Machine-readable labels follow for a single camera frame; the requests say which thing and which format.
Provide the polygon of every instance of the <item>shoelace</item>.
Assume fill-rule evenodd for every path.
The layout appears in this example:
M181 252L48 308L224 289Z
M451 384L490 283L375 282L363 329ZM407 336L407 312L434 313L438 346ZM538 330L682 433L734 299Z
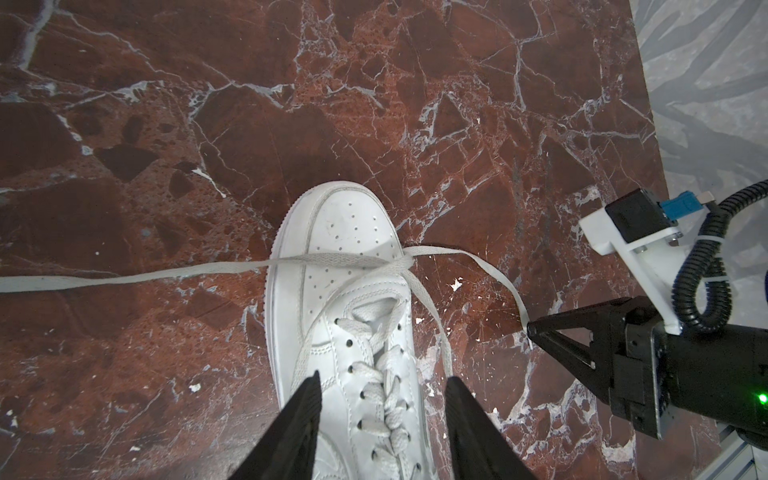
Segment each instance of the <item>shoelace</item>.
M452 351L448 337L445 334L437 307L429 296L424 285L409 270L414 264L414 257L424 255L445 255L458 253L472 258L488 275L501 283L515 298L520 321L523 326L523 332L528 325L528 311L523 304L522 298L511 281L496 267L486 262L482 258L465 252L445 247L433 247L429 245L419 245L415 247L406 247L403 249L405 255L394 259L391 262L378 257L358 256L352 253L308 253L296 257L278 258L271 260L262 260L257 262L214 262L201 265L187 266L182 268L173 268L169 270L159 270L150 273L140 273L138 275L117 276L102 279L87 279L77 276L6 276L0 277L0 293L31 292L46 290L66 290L78 288L81 286L95 286L108 284L138 283L148 280L159 280L166 278L183 278L188 276L218 274L218 273L245 273L260 267L278 265L281 263L302 263L315 266L328 267L373 267L363 275L351 278L342 283L326 301L325 306L317 313L310 324L304 343L299 351L299 357L296 361L296 368L293 370L293 382L291 393L301 384L306 376L307 364L309 362L310 351L312 348L312 331L317 327L321 319L325 318L325 312L328 305L351 286L368 276L375 275L400 275L408 283L411 292L416 296L419 302L429 311L430 316L435 320L439 330L440 346L442 353L443 369L446 377L453 375ZM377 353L383 349L385 341L392 334L396 326L394 319L402 315L402 309L405 302L399 302L392 312L389 319L385 321L376 333L373 333L370 326L354 319L338 319L337 325L347 330L358 338L365 339L370 343L371 349ZM408 432L401 427L403 411L407 409L405 401L399 398L400 381L392 375L387 375L389 370L388 361L392 356L398 353L402 354L399 346L392 347L389 351L382 354L375 366L369 366L363 362L355 362L354 369L358 369L361 375L369 379L369 383L363 390L366 398L379 402L384 407L384 422L376 419L363 419L358 423L358 428L382 437L388 438L392 446L392 451L382 447L374 449L372 457L379 462L382 470L390 472L394 478L398 478L401 473L403 478L412 478L419 470L421 465L416 463L410 465L410 461L401 455L406 448L409 440Z
M335 319L334 323L354 335L358 341L368 343L370 351L376 354L386 346L386 339L389 337L386 333L392 333L407 305L406 301L399 299L388 319L376 333L370 325L355 319L340 318ZM350 373L368 379L360 398L382 406L384 412L383 422L380 419L360 419L357 428L384 440L371 451L371 459L379 463L379 470L387 473L390 478L397 479L401 478L401 472L411 472L410 475L402 476L410 479L421 470L418 462L414 464L403 455L411 440L410 433L402 427L402 419L409 405L400 396L400 378L391 373L391 363L404 355L408 355L405 349L394 345L379 357L374 366L364 362L354 362L349 366Z

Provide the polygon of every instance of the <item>shoe tongue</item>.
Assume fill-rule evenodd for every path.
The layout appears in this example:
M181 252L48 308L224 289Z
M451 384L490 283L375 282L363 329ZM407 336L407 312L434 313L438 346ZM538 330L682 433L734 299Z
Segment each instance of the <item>shoe tongue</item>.
M329 305L328 317L345 316L367 323L375 333L407 293L408 286L402 278L363 278L337 296Z
M375 333L385 320L392 315L397 305L395 297L383 297L369 303L352 308L352 317L360 322L367 323Z

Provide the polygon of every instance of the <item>black cable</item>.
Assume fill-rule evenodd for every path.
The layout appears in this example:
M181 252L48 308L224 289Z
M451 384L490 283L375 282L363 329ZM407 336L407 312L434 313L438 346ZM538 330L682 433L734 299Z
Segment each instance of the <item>black cable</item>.
M719 205L714 202L707 204L710 212L699 229L699 236L725 238L730 220L765 197L768 197L768 180L739 190ZM696 289L701 280L726 275L723 259L716 257L721 244L717 240L697 240L677 272L672 286L672 307L686 329L698 333L714 333L728 323L733 304L727 280L707 282L707 308L701 313L696 307Z

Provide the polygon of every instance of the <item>white bracket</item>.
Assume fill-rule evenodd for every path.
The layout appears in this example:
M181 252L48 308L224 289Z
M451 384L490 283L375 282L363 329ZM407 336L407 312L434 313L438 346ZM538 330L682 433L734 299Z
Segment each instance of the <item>white bracket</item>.
M677 227L669 227L627 243L604 208L579 220L590 246L600 255L618 253L640 287L653 302L667 333L680 335L680 320L672 308L672 285L686 258L682 247L669 243L683 236Z

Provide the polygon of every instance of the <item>screw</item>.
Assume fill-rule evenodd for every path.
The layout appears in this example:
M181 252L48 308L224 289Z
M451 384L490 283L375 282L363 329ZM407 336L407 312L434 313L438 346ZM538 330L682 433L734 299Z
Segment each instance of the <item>screw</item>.
M671 235L667 235L664 239L667 241L667 243L672 243L675 240L679 240L681 238L683 238L683 232L675 232Z

